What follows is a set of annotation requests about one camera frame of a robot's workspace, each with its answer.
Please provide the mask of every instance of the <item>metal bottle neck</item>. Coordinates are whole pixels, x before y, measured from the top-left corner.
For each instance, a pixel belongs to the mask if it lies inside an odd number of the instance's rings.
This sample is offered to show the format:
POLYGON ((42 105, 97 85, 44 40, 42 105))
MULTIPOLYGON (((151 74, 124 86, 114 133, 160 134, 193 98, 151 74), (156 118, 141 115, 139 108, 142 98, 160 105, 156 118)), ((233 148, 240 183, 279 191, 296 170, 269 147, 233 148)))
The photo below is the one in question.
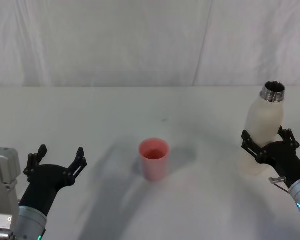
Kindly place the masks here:
POLYGON ((260 92, 260 97, 270 103, 279 103, 285 99, 285 86, 277 81, 268 81, 260 92))

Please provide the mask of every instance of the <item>led light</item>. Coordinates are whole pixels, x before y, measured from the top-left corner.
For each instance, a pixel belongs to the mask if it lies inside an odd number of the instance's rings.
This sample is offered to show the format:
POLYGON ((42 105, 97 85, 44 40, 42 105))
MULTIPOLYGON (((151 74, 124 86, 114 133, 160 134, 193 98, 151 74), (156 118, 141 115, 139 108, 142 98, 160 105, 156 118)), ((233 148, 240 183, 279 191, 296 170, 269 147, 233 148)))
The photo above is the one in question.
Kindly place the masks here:
POLYGON ((300 211, 300 203, 297 203, 296 206, 298 207, 298 209, 300 211))

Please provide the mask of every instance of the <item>white wall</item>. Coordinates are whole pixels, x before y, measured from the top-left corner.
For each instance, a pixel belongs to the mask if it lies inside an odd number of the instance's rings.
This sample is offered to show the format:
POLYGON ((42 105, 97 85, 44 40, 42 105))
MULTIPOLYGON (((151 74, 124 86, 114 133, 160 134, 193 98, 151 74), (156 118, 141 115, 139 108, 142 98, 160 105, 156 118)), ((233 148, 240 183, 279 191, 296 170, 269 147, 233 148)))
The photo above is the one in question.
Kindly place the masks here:
POLYGON ((0 86, 300 85, 300 0, 0 0, 0 86))

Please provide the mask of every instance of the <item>frosted plastic bottle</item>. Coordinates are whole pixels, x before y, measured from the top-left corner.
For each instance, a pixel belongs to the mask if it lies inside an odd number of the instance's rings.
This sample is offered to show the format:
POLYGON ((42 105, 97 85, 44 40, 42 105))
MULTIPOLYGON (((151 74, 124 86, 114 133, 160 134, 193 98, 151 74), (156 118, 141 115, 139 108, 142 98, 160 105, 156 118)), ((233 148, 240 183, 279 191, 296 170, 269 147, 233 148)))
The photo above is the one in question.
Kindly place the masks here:
MULTIPOLYGON (((246 118, 245 130, 252 140, 260 147, 273 142, 278 134, 284 117, 285 86, 276 81, 267 82, 256 101, 251 105, 246 118)), ((259 175, 267 169, 268 165, 259 164, 243 150, 240 164, 249 174, 259 175)))

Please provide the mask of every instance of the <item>pink cup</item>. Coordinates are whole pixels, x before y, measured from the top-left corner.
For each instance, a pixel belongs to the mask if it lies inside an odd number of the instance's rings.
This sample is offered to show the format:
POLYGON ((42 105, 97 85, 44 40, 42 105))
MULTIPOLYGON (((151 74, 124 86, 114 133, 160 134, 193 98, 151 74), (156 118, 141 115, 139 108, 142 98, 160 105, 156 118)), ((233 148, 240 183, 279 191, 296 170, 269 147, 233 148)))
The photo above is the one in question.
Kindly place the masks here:
POLYGON ((157 182, 167 174, 169 145, 160 138, 148 138, 139 146, 144 177, 157 182))

